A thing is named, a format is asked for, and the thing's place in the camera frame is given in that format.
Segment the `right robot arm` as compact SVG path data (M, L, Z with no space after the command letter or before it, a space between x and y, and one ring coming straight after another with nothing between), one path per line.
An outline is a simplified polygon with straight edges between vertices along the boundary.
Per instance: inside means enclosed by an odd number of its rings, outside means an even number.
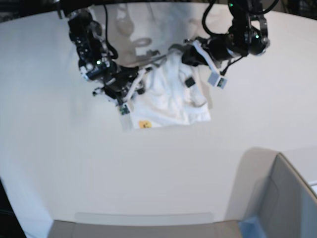
M57 0L55 5L59 17L67 18L69 38L76 47L82 77L101 84L92 92L93 96L105 94L122 105L129 95L145 92L143 82L137 80L140 68L117 64L118 52L108 41L107 27L93 17L90 0Z

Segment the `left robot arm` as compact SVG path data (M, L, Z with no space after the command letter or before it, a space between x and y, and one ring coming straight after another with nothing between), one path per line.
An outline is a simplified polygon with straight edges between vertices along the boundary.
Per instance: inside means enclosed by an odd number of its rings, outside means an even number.
M221 67L223 61L228 61L226 69L242 58L261 55L269 47L267 20L260 0L229 0L228 9L233 17L232 25L226 33L215 33L207 26L207 16L214 0L211 0L202 17L202 27L209 38L196 37L204 51Z

